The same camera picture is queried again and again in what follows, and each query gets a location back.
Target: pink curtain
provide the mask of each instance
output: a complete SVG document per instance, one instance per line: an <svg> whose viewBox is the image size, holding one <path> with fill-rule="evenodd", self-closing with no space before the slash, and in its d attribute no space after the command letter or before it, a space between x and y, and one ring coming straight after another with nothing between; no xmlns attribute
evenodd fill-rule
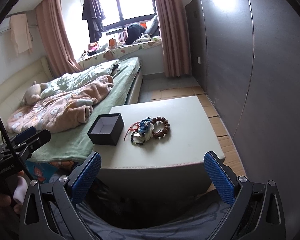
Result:
<svg viewBox="0 0 300 240"><path fill-rule="evenodd" d="M190 73L188 39L181 0L155 0L167 77Z"/></svg>
<svg viewBox="0 0 300 240"><path fill-rule="evenodd" d="M82 67L74 59L66 34L61 1L43 0L35 11L42 43L54 77L82 71Z"/></svg>

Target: air conditioner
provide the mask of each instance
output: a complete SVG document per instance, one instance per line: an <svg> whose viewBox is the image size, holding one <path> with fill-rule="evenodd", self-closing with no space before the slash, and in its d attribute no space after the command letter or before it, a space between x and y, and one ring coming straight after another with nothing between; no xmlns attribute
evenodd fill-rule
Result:
<svg viewBox="0 0 300 240"><path fill-rule="evenodd" d="M11 17L3 19L2 23L0 24L0 35L2 35L5 31L11 29L10 19Z"/></svg>

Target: screw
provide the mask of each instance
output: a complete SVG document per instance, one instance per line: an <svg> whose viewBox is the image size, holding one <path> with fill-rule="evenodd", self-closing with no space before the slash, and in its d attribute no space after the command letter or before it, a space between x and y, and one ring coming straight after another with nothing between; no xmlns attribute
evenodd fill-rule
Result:
<svg viewBox="0 0 300 240"><path fill-rule="evenodd" d="M247 182L247 178L245 176L240 176L239 181L241 182Z"/></svg>
<svg viewBox="0 0 300 240"><path fill-rule="evenodd" d="M268 183L269 183L269 185L272 186L272 187L275 186L275 182L274 182L273 180L269 180Z"/></svg>
<svg viewBox="0 0 300 240"><path fill-rule="evenodd" d="M63 176L61 176L61 177L59 178L59 181L60 181L60 182L65 182L67 179L68 179L68 177L65 176L65 175L63 175Z"/></svg>
<svg viewBox="0 0 300 240"><path fill-rule="evenodd" d="M30 186L34 186L36 185L38 182L34 179L30 181Z"/></svg>

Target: red string bracelet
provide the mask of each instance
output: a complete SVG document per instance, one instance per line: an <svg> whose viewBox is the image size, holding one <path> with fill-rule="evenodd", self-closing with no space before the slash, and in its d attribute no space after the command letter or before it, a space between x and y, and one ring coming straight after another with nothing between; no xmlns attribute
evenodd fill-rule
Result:
<svg viewBox="0 0 300 240"><path fill-rule="evenodd" d="M124 139L123 139L124 141L126 140L126 137L127 137L128 133L129 133L130 131L136 131L136 130L139 130L139 128L140 128L140 127L139 127L139 123L140 123L140 122L135 122L133 125L130 126L130 128L128 128L128 130L127 130L127 132L126 132L126 135L124 136Z"/></svg>

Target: wardrobe door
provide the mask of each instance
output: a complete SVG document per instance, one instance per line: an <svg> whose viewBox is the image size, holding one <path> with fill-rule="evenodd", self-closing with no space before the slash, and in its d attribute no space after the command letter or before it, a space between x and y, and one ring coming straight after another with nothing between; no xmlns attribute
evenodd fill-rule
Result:
<svg viewBox="0 0 300 240"><path fill-rule="evenodd" d="M207 45L201 0L192 0L186 6L192 75L207 91Z"/></svg>
<svg viewBox="0 0 300 240"><path fill-rule="evenodd" d="M234 143L251 181L273 179L287 240L300 228L300 17L286 0L250 0L255 59Z"/></svg>
<svg viewBox="0 0 300 240"><path fill-rule="evenodd" d="M207 94L234 134L244 106L253 60L249 0L202 0L207 35Z"/></svg>

